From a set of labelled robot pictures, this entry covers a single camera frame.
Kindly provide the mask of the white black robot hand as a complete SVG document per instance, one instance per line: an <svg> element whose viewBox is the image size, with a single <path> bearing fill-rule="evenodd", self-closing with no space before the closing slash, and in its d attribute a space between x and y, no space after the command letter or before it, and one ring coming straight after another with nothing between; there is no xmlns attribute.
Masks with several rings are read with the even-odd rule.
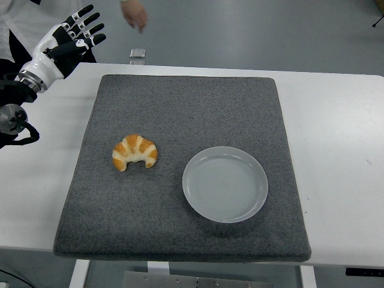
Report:
<svg viewBox="0 0 384 288"><path fill-rule="evenodd" d="M85 54L106 39L99 33L104 25L90 27L100 16L87 5L55 25L40 40L32 53L32 60L20 70L18 78L31 79L47 89L54 81L67 78L83 61Z"/></svg>

